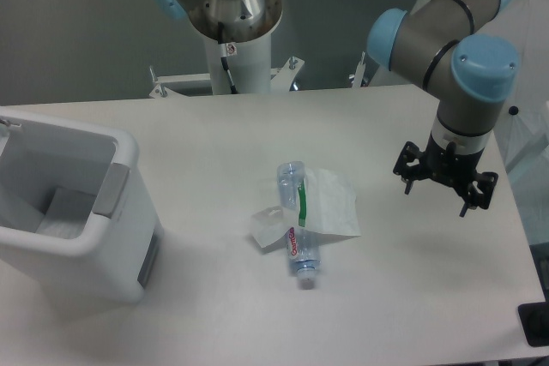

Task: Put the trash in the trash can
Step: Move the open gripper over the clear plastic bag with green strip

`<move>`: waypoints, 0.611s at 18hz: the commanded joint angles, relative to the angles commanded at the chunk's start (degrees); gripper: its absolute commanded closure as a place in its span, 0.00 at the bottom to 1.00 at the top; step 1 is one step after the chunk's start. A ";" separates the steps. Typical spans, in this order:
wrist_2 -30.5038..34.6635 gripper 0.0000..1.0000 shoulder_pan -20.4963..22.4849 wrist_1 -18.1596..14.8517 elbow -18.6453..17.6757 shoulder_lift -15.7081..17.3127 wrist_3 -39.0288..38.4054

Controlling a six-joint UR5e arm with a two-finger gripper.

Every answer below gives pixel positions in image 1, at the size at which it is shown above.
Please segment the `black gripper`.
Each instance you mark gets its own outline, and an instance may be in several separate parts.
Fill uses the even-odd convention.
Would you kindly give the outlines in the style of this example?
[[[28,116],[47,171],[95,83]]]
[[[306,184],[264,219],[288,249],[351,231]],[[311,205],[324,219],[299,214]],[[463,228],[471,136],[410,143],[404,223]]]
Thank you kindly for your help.
[[[463,199],[459,212],[464,217],[468,210],[487,210],[498,183],[493,171],[477,172],[483,153],[483,136],[466,136],[448,130],[433,130],[425,151],[407,141],[398,155],[394,174],[405,183],[409,195],[416,181],[430,179],[451,187]]]

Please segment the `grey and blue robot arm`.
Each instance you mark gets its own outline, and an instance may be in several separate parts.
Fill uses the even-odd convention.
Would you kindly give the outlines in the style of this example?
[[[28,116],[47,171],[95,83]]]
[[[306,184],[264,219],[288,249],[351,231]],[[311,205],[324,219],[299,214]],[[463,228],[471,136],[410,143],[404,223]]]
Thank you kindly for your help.
[[[202,36],[214,93],[275,91],[270,36],[281,20],[281,0],[154,1]],[[438,100],[425,149],[406,143],[395,174],[408,187],[429,179],[452,188],[465,210],[487,209],[498,182],[477,164],[513,90],[519,57],[510,42],[480,30],[509,2],[428,0],[413,13],[389,9],[366,41],[377,64]]]

